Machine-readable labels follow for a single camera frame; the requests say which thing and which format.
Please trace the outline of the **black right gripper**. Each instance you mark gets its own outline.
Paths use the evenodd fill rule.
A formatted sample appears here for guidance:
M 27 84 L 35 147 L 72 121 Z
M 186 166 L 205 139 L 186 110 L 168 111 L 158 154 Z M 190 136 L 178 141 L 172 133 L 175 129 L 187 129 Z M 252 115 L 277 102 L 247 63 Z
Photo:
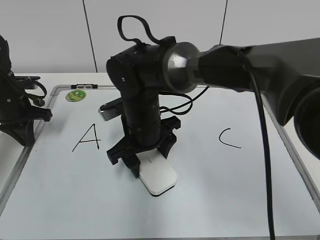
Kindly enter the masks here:
M 177 141 L 173 129 L 181 124 L 177 117 L 161 119 L 159 93 L 167 91 L 162 63 L 165 52 L 176 43 L 173 36 L 156 45 L 138 43 L 106 62 L 108 76 L 122 98 L 124 137 L 107 156 L 115 165 L 120 158 L 133 176 L 140 176 L 137 153 L 157 149 L 167 159 Z

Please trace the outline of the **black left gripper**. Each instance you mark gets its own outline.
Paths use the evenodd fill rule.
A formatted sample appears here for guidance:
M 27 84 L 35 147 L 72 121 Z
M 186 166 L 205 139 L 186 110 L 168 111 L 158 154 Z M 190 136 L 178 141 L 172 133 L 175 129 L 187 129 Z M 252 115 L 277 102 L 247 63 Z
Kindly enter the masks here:
M 44 108 L 47 89 L 38 76 L 16 77 L 12 71 L 8 41 L 0 38 L 0 131 L 22 146 L 35 143 L 34 121 L 49 122 L 52 112 Z

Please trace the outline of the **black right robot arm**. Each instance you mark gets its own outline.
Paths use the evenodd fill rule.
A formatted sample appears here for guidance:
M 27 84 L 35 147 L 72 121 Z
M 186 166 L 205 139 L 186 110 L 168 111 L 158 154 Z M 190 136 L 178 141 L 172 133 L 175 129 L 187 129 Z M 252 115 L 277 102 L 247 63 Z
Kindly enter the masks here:
M 216 45 L 199 51 L 173 36 L 134 45 L 106 62 L 120 97 L 106 105 L 121 117 L 124 137 L 107 156 L 124 159 L 139 175 L 138 153 L 158 149 L 166 157 L 176 143 L 176 117 L 161 119 L 159 95 L 185 96 L 198 86 L 252 92 L 259 90 L 276 122 L 294 121 L 302 144 L 320 155 L 320 40 L 318 38 L 255 46 Z

